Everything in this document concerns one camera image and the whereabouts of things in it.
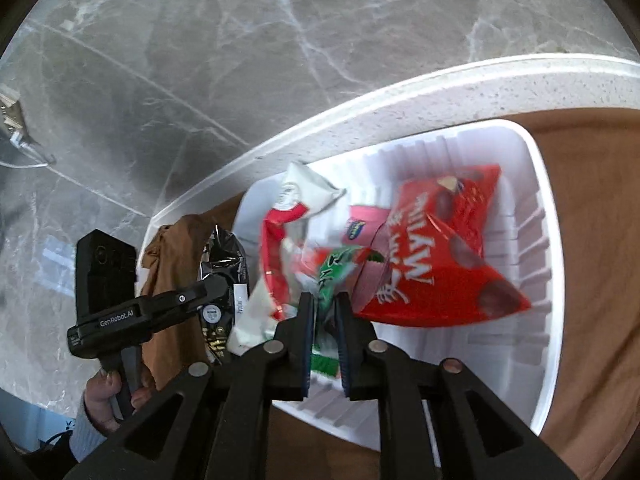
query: red candy wrapper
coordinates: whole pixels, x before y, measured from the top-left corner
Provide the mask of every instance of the red candy wrapper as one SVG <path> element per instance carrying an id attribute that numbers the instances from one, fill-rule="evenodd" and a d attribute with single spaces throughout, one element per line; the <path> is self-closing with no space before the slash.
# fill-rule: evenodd
<path id="1" fill-rule="evenodd" d="M 478 166 L 456 176 L 402 184 L 386 222 L 384 284 L 357 315 L 436 327 L 497 319 L 530 308 L 529 300 L 480 256 L 482 229 L 499 175 L 498 166 Z"/>
<path id="2" fill-rule="evenodd" d="M 341 195 L 341 190 L 303 164 L 289 164 L 278 198 L 262 222 L 260 236 L 261 268 L 275 304 L 271 314 L 274 319 L 285 319 L 285 305 L 290 302 L 289 284 L 280 256 L 280 247 L 287 235 L 285 225 L 319 213 Z"/>

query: brown fabric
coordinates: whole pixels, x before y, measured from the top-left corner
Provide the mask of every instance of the brown fabric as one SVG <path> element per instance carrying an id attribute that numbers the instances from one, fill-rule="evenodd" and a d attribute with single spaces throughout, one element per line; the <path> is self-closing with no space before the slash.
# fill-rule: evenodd
<path id="1" fill-rule="evenodd" d="M 374 480 L 379 464 L 377 451 L 270 411 L 266 480 Z"/>
<path id="2" fill-rule="evenodd" d="M 638 480 L 640 476 L 640 428 L 636 428 L 616 463 L 609 469 L 604 480 Z"/>
<path id="3" fill-rule="evenodd" d="M 600 480 L 640 422 L 640 113 L 511 119 L 542 151 L 564 249 L 564 341 L 542 437 L 581 479 Z"/>
<path id="4" fill-rule="evenodd" d="M 202 250 L 216 220 L 211 212 L 183 216 L 162 226 L 145 249 L 142 266 L 149 269 L 142 294 L 161 294 L 191 285 L 198 275 Z M 206 360 L 202 330 L 197 318 L 169 327 L 142 345 L 142 357 L 164 387 L 185 366 Z"/>

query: red snack bag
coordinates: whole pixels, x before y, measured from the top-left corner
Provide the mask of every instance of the red snack bag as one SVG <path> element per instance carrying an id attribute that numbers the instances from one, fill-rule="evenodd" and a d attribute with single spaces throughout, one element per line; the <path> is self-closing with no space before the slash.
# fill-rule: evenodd
<path id="1" fill-rule="evenodd" d="M 488 202 L 499 176 L 499 168 L 489 168 L 485 174 L 492 184 L 483 185 L 482 178 L 443 177 L 401 186 L 386 223 L 386 280 L 358 316 L 435 327 L 497 319 L 530 308 L 529 301 L 479 256 Z"/>
<path id="2" fill-rule="evenodd" d="M 473 252 L 484 255 L 482 230 L 500 178 L 500 166 L 473 166 L 451 175 L 411 180 L 402 185 L 405 198 L 430 194 L 426 212 L 434 214 L 460 236 Z"/>

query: black snack bag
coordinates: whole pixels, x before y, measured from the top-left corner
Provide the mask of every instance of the black snack bag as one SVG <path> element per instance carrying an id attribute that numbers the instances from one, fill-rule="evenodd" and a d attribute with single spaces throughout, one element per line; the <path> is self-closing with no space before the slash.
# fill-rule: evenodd
<path id="1" fill-rule="evenodd" d="M 236 236 L 216 225 L 200 261 L 199 279 L 207 277 L 215 269 L 225 269 L 234 286 L 229 287 L 226 298 L 204 305 L 200 310 L 200 325 L 207 345 L 207 355 L 213 364 L 231 361 L 232 354 L 226 350 L 226 340 L 231 328 L 249 298 L 249 273 L 246 255 Z"/>

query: screw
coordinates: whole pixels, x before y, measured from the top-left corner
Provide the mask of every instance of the screw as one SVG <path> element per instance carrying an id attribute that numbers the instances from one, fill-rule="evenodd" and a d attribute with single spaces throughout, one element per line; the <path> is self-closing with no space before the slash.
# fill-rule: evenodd
<path id="1" fill-rule="evenodd" d="M 282 341 L 278 341 L 277 339 L 272 339 L 271 341 L 267 341 L 264 345 L 262 345 L 267 354 L 277 354 L 278 352 L 282 352 L 284 350 L 284 345 Z"/>
<path id="2" fill-rule="evenodd" d="M 449 358 L 449 359 L 445 359 L 445 361 L 442 364 L 442 367 L 445 369 L 445 371 L 449 372 L 450 374 L 459 374 L 462 371 L 462 368 L 465 367 L 465 365 L 463 365 L 457 359 Z"/>
<path id="3" fill-rule="evenodd" d="M 369 350 L 375 352 L 376 354 L 382 354 L 386 352 L 386 349 L 389 348 L 388 344 L 380 339 L 374 339 L 369 342 Z"/>
<path id="4" fill-rule="evenodd" d="M 95 259 L 98 260 L 98 263 L 103 265 L 107 262 L 107 249 L 104 246 L 98 246 L 95 250 Z"/>
<path id="5" fill-rule="evenodd" d="M 209 365 L 202 361 L 197 361 L 189 366 L 189 375 L 191 377 L 202 377 L 209 371 Z"/>

